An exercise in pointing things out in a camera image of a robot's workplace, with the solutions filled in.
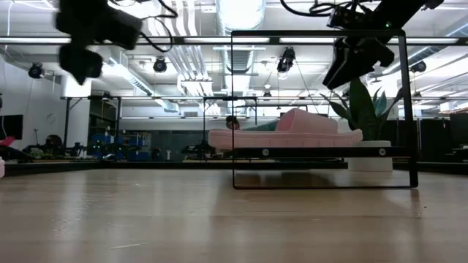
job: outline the white planter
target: white planter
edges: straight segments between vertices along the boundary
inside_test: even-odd
[[[354,147],[391,147],[389,141],[363,141]],[[392,158],[349,158],[348,170],[351,172],[392,172]]]

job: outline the wooden floor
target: wooden floor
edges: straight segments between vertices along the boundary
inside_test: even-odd
[[[230,176],[2,178],[0,262],[467,262],[468,177],[421,174],[413,190],[239,191]]]

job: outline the potted plant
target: potted plant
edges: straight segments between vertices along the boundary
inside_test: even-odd
[[[322,97],[328,101],[332,109],[341,118],[348,120],[350,129],[360,129],[363,132],[363,141],[358,142],[355,147],[390,147],[391,142],[379,140],[380,131],[387,121],[392,107],[403,98],[400,89],[390,105],[387,103],[385,92],[378,97],[377,90],[371,98],[367,87],[359,78],[350,83],[349,105],[345,99],[338,96],[341,104],[332,102],[328,97]],[[392,158],[350,158],[348,159],[348,170],[352,172],[392,172]]]

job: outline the green leaf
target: green leaf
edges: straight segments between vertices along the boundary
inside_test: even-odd
[[[383,117],[384,118],[384,121],[383,123],[385,123],[385,121],[387,120],[388,118],[388,115],[390,114],[390,110],[393,108],[393,106],[395,106],[396,103],[398,103],[400,101],[400,99],[403,99],[403,88],[400,88],[398,90],[398,92],[396,93],[396,96],[395,98],[393,99],[392,103],[390,104],[390,106],[385,110],[385,112],[383,114],[381,114],[381,116],[379,116],[379,118]]]
[[[336,94],[336,92],[332,91],[333,94],[335,94],[337,97],[339,97],[339,100],[341,100],[341,103],[343,104],[343,107],[348,110],[349,107],[348,107],[348,104],[346,103],[346,101],[340,97],[340,95]]]
[[[350,114],[355,122],[355,128],[363,131],[364,139],[374,140],[377,117],[371,95],[359,79],[350,83]]]
[[[363,131],[363,140],[376,140],[377,135],[380,133],[375,112],[364,107],[359,109],[358,127]]]
[[[340,116],[341,118],[347,118],[346,110],[343,106],[336,102],[332,102],[329,98],[327,98],[327,96],[323,94],[320,95],[322,95],[322,97],[330,104],[331,108],[336,114],[338,114],[338,116]]]
[[[395,104],[402,98],[403,98],[403,88],[400,88],[398,90],[398,93],[395,96],[395,99],[393,99],[392,103],[390,104],[390,107],[383,114],[381,114],[381,116],[378,117],[377,122],[379,124],[379,129],[381,129],[383,125],[385,124],[385,122],[387,121],[388,115],[390,114],[390,111],[393,108],[393,106],[395,106]]]
[[[358,125],[357,125],[356,122],[352,119],[352,117],[351,117],[351,112],[350,112],[349,109],[346,111],[346,116],[347,116],[347,120],[348,120],[348,126],[349,126],[349,128],[351,129],[351,131],[355,131],[356,129],[358,129],[358,128],[356,128]]]
[[[375,102],[377,101],[377,94],[379,93],[380,89],[382,87],[380,87],[377,91],[375,91],[374,93],[374,98],[372,99],[372,104],[375,106]]]
[[[375,102],[374,108],[375,115],[377,117],[381,116],[387,109],[387,96],[385,95],[385,91],[382,93],[382,96]]]

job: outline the pink object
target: pink object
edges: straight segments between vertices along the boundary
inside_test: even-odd
[[[5,176],[5,161],[0,157],[0,178]]]
[[[338,122],[293,109],[279,120],[276,131],[234,131],[235,148],[350,147],[363,139],[362,131],[338,133]],[[208,143],[220,150],[233,148],[233,131],[213,129]]]
[[[10,146],[11,144],[13,144],[15,142],[15,138],[14,137],[11,137],[11,136],[8,136],[6,137],[4,140],[2,140],[0,142],[0,145],[2,146]]]

